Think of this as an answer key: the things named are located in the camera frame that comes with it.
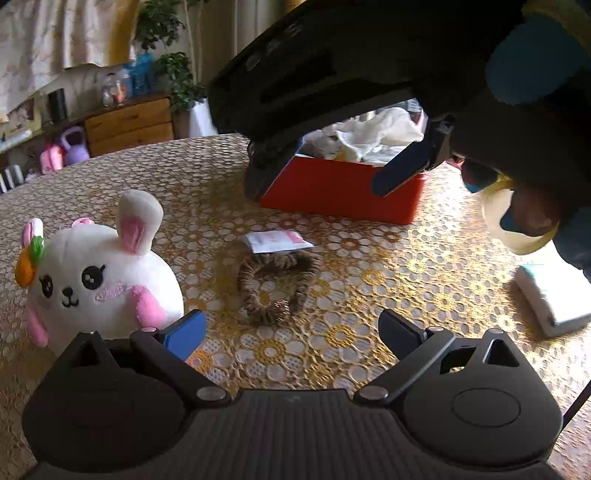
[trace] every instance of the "ribbed black surface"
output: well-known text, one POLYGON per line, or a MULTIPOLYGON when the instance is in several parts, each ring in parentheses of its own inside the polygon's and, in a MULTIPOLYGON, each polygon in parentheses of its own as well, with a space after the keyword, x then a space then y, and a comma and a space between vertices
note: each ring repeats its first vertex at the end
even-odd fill
POLYGON ((258 391, 201 411, 168 452, 125 472, 65 472, 40 465, 31 480, 559 479, 546 465, 518 472, 464 471, 412 445, 388 410, 346 393, 258 391))

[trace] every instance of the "purple kettlebell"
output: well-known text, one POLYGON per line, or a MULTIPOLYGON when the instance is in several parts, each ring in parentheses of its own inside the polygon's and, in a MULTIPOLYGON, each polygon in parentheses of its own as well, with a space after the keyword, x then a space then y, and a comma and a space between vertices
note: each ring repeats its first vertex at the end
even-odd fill
POLYGON ((84 129, 82 127, 71 127, 61 135, 61 144, 66 150, 65 161, 66 165, 73 165, 74 163, 80 163, 81 161, 88 160, 90 154, 86 148, 86 137, 84 135, 84 129), (70 145, 66 140, 68 135, 79 133, 80 143, 76 145, 70 145))

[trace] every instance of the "brown scrunchie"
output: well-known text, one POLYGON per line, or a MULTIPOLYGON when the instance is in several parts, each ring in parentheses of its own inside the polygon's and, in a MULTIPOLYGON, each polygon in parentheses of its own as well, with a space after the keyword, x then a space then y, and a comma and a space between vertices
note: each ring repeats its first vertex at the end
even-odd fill
POLYGON ((304 307, 308 290, 314 277, 320 272, 317 255, 296 250, 291 253, 256 254, 247 258, 238 271, 238 291, 250 317, 265 325, 287 320, 304 307), (289 300, 274 301, 264 307, 252 285, 255 275, 261 271, 296 273, 299 276, 294 294, 289 300))

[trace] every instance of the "black cable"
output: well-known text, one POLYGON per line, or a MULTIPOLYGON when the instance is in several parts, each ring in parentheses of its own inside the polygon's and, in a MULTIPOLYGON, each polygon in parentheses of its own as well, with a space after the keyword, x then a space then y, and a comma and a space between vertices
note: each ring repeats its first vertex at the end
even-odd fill
POLYGON ((587 386, 583 389, 583 391, 579 394, 579 396, 572 402, 569 409, 562 417, 562 430, 566 428, 566 426, 570 423, 573 417, 577 414, 577 412, 581 409, 581 407, 585 404, 585 402, 591 397, 591 380, 587 384, 587 386))

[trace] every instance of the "plush toy eye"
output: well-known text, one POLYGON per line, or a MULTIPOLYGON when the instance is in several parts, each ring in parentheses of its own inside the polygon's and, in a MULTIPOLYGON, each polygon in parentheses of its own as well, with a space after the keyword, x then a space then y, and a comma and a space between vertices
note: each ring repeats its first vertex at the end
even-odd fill
POLYGON ((103 283, 103 270, 105 266, 95 267, 91 265, 82 272, 82 284, 89 290, 96 290, 103 283))
POLYGON ((53 280, 49 275, 43 275, 39 281, 41 282, 41 290, 43 291, 45 298, 48 299, 51 297, 51 294, 53 294, 53 280))

